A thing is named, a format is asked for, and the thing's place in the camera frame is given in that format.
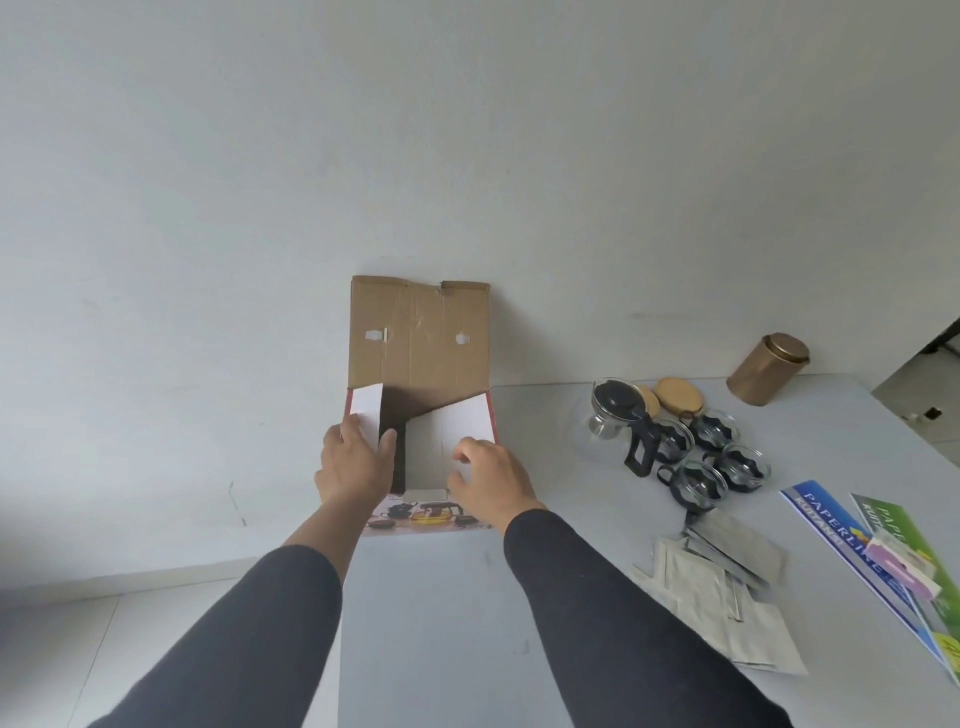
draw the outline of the cardboard box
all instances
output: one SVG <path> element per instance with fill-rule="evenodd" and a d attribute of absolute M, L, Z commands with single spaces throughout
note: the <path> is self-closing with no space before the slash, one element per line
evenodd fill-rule
<path fill-rule="evenodd" d="M 498 442 L 490 397 L 490 286 L 355 276 L 350 290 L 347 407 L 377 447 L 396 429 L 391 494 L 365 534 L 488 528 L 457 504 L 446 478 L 464 437 Z"/>

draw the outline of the box flap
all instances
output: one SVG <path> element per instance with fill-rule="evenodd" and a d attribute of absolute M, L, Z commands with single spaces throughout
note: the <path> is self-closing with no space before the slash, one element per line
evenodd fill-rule
<path fill-rule="evenodd" d="M 489 308 L 487 283 L 355 276 L 348 387 L 401 388 L 406 417 L 487 391 Z"/>

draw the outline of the teapot lid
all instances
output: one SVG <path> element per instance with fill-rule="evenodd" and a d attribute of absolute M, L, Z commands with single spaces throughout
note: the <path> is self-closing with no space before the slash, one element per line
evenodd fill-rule
<path fill-rule="evenodd" d="M 625 423 L 638 420 L 639 412 L 645 412 L 647 408 L 639 389 L 631 382 L 613 376 L 593 382 L 593 404 L 598 414 Z"/>

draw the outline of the bamboo lid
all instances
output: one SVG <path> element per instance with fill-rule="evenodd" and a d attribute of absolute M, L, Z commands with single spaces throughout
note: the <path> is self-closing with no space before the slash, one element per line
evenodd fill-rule
<path fill-rule="evenodd" d="M 654 387 L 654 394 L 663 408 L 676 416 L 684 412 L 698 415 L 704 408 L 704 396 L 686 379 L 675 376 L 661 379 Z"/>

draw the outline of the black sleeve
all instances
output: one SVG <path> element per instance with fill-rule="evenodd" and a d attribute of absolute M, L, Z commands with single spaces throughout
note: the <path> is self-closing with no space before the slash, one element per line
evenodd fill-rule
<path fill-rule="evenodd" d="M 300 728 L 342 600 L 319 551 L 271 551 L 91 728 Z"/>
<path fill-rule="evenodd" d="M 786 712 L 554 513 L 527 511 L 504 551 L 577 728 L 784 728 Z"/>

